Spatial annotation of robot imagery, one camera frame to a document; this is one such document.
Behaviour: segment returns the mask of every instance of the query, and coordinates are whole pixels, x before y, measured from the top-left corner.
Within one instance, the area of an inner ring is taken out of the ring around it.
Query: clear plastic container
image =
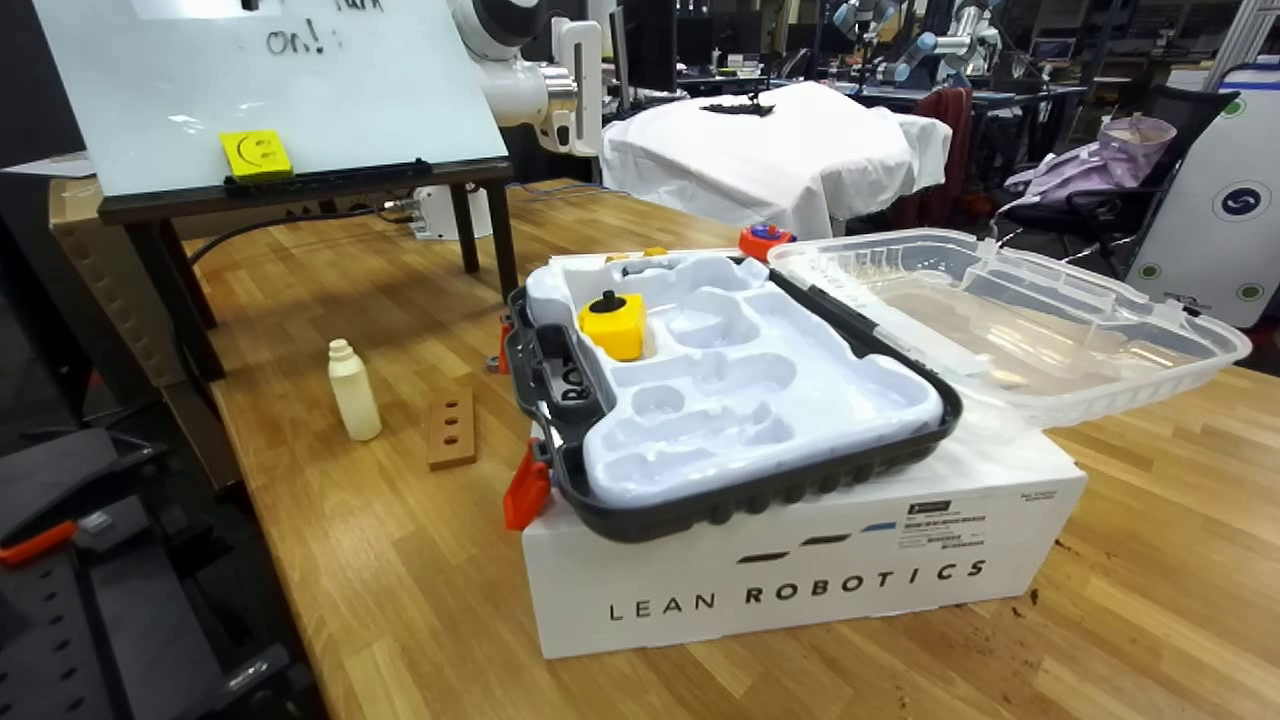
[[[1155,403],[1249,356],[1213,314],[944,226],[785,244],[767,265],[1038,428]]]

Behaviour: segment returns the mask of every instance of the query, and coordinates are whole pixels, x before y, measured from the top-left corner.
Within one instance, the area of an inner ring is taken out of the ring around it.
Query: wooden table
[[[728,244],[583,184],[510,193],[517,261]],[[1052,430],[1090,477],[1023,600],[541,660],[498,496],[527,435],[484,373],[498,297],[375,219],[266,226],[199,265],[218,413],[333,716],[1280,716],[1280,379]],[[348,444],[322,340],[366,356]],[[428,466],[433,391],[474,387],[479,459]]]

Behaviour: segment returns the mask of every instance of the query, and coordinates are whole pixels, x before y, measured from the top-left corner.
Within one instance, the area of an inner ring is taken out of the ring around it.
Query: cardboard box
[[[1083,491],[1027,421],[966,406],[920,464],[848,491],[612,545],[552,504],[523,532],[544,656],[691,644],[1021,595]]]

